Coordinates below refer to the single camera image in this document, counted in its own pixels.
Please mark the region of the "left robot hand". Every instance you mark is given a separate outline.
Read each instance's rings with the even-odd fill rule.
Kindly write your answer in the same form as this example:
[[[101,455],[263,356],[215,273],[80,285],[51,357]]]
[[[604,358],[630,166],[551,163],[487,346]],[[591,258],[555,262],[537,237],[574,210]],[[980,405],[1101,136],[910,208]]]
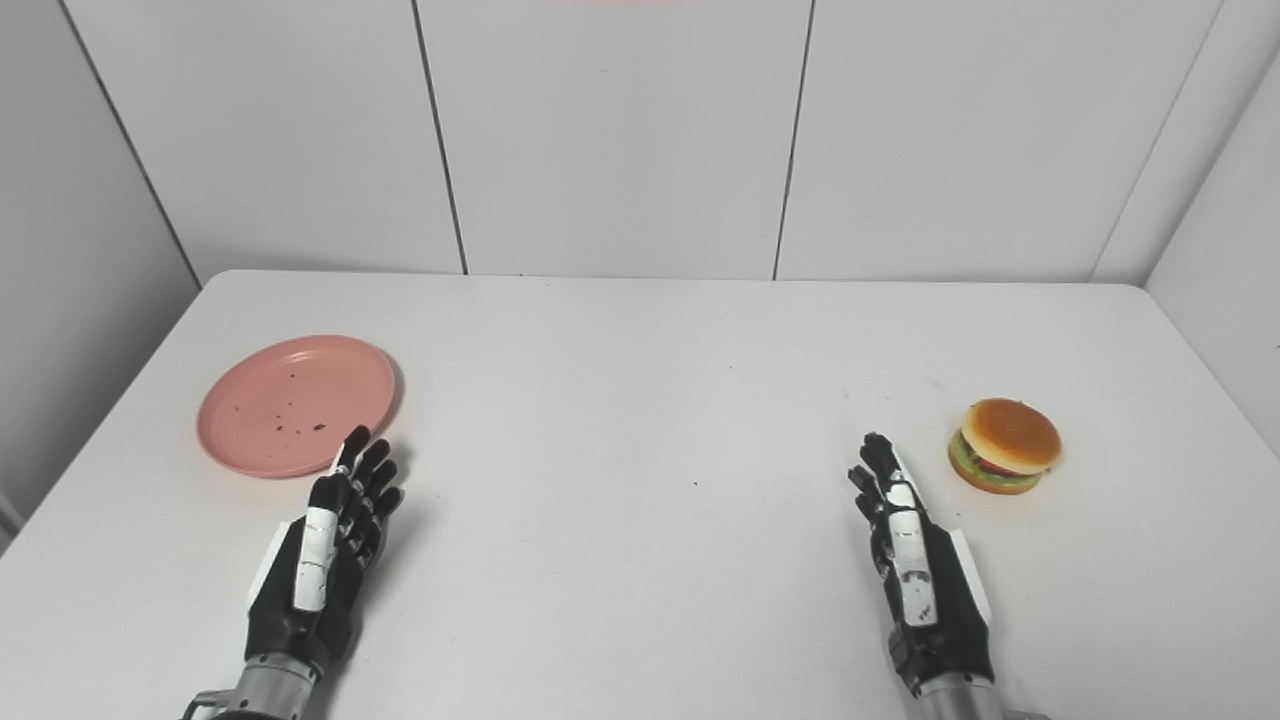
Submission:
[[[248,610],[244,657],[283,656],[324,676],[355,642],[356,607],[404,492],[387,439],[357,425],[285,529]]]

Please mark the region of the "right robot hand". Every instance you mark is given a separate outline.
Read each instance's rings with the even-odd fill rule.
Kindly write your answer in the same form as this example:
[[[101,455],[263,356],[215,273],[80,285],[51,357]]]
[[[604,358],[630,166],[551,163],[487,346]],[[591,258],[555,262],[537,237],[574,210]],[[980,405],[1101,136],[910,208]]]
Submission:
[[[940,676],[995,680],[989,626],[955,537],[936,524],[893,443],[869,432],[847,478],[870,529],[870,556],[892,621],[893,669],[911,692]]]

